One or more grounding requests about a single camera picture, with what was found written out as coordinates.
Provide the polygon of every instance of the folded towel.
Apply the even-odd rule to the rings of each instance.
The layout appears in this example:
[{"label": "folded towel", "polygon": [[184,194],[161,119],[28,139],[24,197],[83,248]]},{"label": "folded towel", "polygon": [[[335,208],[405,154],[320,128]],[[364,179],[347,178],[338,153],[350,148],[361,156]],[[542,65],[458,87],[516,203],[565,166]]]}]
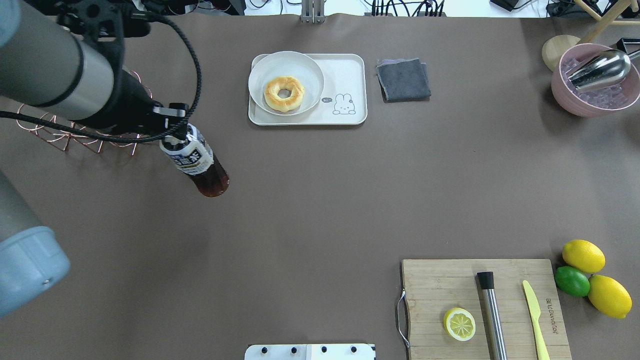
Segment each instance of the folded towel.
[{"label": "folded towel", "polygon": [[431,96],[427,64],[417,58],[385,60],[377,70],[387,101],[421,100]]}]

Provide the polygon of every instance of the donut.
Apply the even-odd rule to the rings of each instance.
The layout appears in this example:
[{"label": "donut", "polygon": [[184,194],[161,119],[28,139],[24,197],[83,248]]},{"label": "donut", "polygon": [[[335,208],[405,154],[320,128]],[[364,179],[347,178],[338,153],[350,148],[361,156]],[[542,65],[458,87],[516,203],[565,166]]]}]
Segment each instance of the donut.
[{"label": "donut", "polygon": [[[286,89],[291,92],[289,97],[281,98],[278,95],[282,89]],[[286,113],[291,111],[302,103],[302,98],[305,95],[305,87],[302,86],[298,79],[293,76],[278,76],[277,78],[269,81],[267,87],[264,89],[264,100],[267,102],[270,108]]]}]

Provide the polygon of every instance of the white bowl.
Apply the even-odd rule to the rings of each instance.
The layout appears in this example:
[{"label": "white bowl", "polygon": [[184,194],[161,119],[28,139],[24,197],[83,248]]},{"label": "white bowl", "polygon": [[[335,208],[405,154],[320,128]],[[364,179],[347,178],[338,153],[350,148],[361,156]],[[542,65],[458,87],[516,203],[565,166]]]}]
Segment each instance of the white bowl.
[{"label": "white bowl", "polygon": [[[269,81],[278,76],[293,76],[305,87],[302,104],[297,109],[283,113],[274,110],[264,100],[264,90]],[[313,108],[324,90],[324,75],[320,66],[307,55],[295,51],[280,51],[265,56],[249,74],[249,94],[264,111],[274,115],[291,116]]]}]

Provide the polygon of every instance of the wooden stand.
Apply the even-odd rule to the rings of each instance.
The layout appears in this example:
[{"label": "wooden stand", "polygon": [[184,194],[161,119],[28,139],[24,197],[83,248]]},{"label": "wooden stand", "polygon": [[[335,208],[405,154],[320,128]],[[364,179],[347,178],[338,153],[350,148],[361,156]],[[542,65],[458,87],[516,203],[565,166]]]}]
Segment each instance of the wooden stand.
[{"label": "wooden stand", "polygon": [[551,71],[556,68],[560,61],[560,57],[565,51],[576,44],[592,42],[607,26],[640,25],[640,21],[638,20],[616,20],[616,18],[618,18],[618,16],[620,16],[620,14],[629,6],[631,6],[633,11],[638,11],[638,0],[620,0],[612,6],[604,16],[600,16],[594,12],[593,9],[585,4],[583,0],[575,0],[575,3],[598,22],[582,39],[571,35],[558,35],[545,42],[545,45],[542,46],[542,60]]}]

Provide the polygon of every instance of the brown table surface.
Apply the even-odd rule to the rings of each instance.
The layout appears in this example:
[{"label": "brown table surface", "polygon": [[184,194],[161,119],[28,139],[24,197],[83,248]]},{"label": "brown table surface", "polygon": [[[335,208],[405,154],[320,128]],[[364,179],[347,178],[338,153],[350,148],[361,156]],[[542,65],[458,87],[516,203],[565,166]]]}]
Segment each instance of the brown table surface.
[{"label": "brown table surface", "polygon": [[[216,199],[155,148],[62,153],[6,121],[0,168],[71,260],[67,277],[0,320],[1,359],[242,359],[255,343],[375,343],[404,359],[394,306],[404,258],[550,258],[585,238],[602,274],[640,299],[638,106],[562,110],[546,39],[593,22],[175,17],[205,76],[196,124],[231,184]],[[613,44],[635,27],[610,28]],[[128,41],[156,99],[189,102],[192,65],[171,29]],[[355,53],[369,116],[357,127],[253,125],[254,56]],[[419,57],[428,101],[386,104],[378,60]],[[625,320],[560,294],[574,359],[635,359]]]}]

